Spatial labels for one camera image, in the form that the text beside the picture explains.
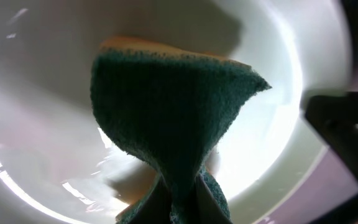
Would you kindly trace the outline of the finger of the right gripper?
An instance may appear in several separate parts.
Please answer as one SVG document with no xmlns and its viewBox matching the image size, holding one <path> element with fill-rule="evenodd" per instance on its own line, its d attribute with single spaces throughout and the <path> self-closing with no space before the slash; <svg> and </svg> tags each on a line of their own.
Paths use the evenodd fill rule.
<svg viewBox="0 0 358 224">
<path fill-rule="evenodd" d="M 305 118 L 358 181 L 358 92 L 313 96 Z"/>
</svg>

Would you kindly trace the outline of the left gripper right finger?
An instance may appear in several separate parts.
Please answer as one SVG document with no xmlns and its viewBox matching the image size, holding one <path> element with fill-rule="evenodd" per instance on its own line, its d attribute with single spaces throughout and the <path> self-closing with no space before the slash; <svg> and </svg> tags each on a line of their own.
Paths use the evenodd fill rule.
<svg viewBox="0 0 358 224">
<path fill-rule="evenodd" d="M 195 196 L 198 207 L 198 218 L 201 224 L 231 224 L 232 222 L 224 215 L 211 191 L 198 175 L 195 180 Z"/>
</svg>

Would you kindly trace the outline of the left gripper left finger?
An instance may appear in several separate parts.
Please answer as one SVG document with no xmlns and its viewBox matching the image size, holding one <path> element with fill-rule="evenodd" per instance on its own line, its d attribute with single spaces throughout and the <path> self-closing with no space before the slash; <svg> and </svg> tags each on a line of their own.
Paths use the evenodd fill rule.
<svg viewBox="0 0 358 224">
<path fill-rule="evenodd" d="M 159 178 L 155 187 L 127 224 L 171 224 L 172 198 L 165 182 Z"/>
</svg>

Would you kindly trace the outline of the green and yellow sponge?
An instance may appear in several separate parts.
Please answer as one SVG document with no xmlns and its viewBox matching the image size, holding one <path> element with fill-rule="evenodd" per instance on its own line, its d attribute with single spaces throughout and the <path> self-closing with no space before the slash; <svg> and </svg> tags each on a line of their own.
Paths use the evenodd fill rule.
<svg viewBox="0 0 358 224">
<path fill-rule="evenodd" d="M 135 37 L 113 37 L 91 70 L 93 115 L 122 151 L 157 171 L 148 194 L 119 217 L 127 222 L 159 178 L 172 198 L 171 223 L 200 223 L 198 175 L 231 221 L 227 200 L 205 160 L 250 98 L 270 85 L 249 65 Z"/>
</svg>

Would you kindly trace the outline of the mint green plate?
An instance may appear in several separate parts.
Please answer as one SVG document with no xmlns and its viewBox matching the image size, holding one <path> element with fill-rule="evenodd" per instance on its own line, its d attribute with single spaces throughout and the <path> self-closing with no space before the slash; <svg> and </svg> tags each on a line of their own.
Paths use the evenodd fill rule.
<svg viewBox="0 0 358 224">
<path fill-rule="evenodd" d="M 210 166 L 234 223 L 274 223 L 326 152 L 301 101 L 348 83 L 339 1 L 0 1 L 0 223 L 114 223 L 148 190 L 153 170 L 91 113 L 91 64 L 116 34 L 226 56 L 271 84 Z"/>
</svg>

